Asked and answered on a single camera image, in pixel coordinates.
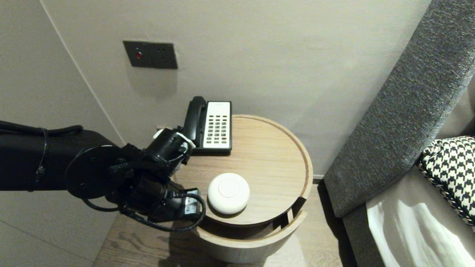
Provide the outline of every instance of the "gray sofa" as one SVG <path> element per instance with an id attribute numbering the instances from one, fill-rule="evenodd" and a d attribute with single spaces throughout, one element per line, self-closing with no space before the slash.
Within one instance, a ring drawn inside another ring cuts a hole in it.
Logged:
<path id="1" fill-rule="evenodd" d="M 323 180 L 359 266 L 384 266 L 365 203 L 406 174 L 474 74 L 475 3 L 433 0 Z"/>

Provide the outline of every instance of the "baseboard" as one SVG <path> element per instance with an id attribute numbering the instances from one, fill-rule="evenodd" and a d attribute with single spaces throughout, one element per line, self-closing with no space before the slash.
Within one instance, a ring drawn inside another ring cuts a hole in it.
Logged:
<path id="1" fill-rule="evenodd" d="M 323 180 L 323 175 L 314 174 L 313 179 L 313 184 L 319 184 Z"/>

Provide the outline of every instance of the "wooden floor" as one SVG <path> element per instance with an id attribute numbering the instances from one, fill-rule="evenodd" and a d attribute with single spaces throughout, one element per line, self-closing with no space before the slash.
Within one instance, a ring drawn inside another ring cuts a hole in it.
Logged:
<path id="1" fill-rule="evenodd" d="M 312 185 L 303 209 L 308 216 L 287 243 L 265 262 L 235 265 L 218 262 L 196 247 L 192 233 L 166 233 L 119 215 L 96 260 L 96 267 L 333 267 L 342 266 L 339 241 L 323 213 Z"/>

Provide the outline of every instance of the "robotic arm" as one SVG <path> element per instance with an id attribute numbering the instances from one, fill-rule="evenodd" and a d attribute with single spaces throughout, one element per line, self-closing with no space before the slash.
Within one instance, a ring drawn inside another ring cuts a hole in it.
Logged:
<path id="1" fill-rule="evenodd" d="M 170 177 L 193 148 L 180 128 L 160 130 L 140 150 L 120 148 L 79 125 L 47 130 L 0 121 L 0 191 L 68 190 L 95 210 L 119 211 L 164 231 L 187 231 L 203 220 L 206 206 L 198 189 L 179 189 Z M 89 201 L 99 197 L 117 208 Z M 194 222 L 183 228 L 158 224 L 179 219 Z"/>

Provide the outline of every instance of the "black cable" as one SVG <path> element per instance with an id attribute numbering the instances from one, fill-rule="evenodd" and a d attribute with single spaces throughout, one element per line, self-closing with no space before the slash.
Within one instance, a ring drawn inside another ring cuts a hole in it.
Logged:
<path id="1" fill-rule="evenodd" d="M 165 231 L 165 232 L 185 232 L 185 231 L 189 231 L 189 230 L 192 230 L 192 229 L 196 228 L 203 221 L 203 219 L 205 218 L 205 214 L 206 214 L 205 201 L 197 194 L 177 194 L 177 195 L 173 196 L 172 198 L 176 199 L 176 198 L 186 198 L 186 197 L 196 199 L 201 204 L 202 208 L 201 208 L 201 215 L 199 216 L 197 221 L 194 222 L 193 224 L 189 225 L 189 226 L 185 226 L 185 227 L 182 227 L 182 228 L 172 228 L 172 227 L 167 227 L 167 226 L 163 226 L 163 225 L 154 223 L 152 221 L 147 220 L 147 218 L 145 218 L 145 217 L 137 215 L 135 212 L 133 212 L 131 210 L 122 210 L 121 213 L 124 214 L 125 216 L 128 216 L 128 217 L 136 220 L 137 222 L 139 222 L 141 224 L 144 224 L 146 226 L 150 226 L 150 227 L 158 229 L 158 230 L 162 230 L 162 231 Z"/>
<path id="2" fill-rule="evenodd" d="M 95 210 L 98 210 L 98 211 L 104 211 L 104 212 L 113 212 L 113 211 L 119 211 L 119 207 L 117 208 L 103 208 L 103 207 L 99 207 L 99 206 L 96 206 L 94 205 L 93 203 L 91 203 L 89 200 L 83 200 L 84 203 L 86 203 L 87 206 L 95 209 Z"/>
<path id="3" fill-rule="evenodd" d="M 71 132 L 78 132 L 82 131 L 84 128 L 81 125 L 74 125 L 66 128 L 55 129 L 55 130 L 48 130 L 49 136 L 57 136 L 63 135 Z M 21 124 L 14 124 L 10 122 L 0 121 L 0 130 L 10 131 L 10 132 L 17 132 L 23 134 L 31 134 L 31 135 L 43 135 L 44 132 L 42 128 L 36 128 Z"/>

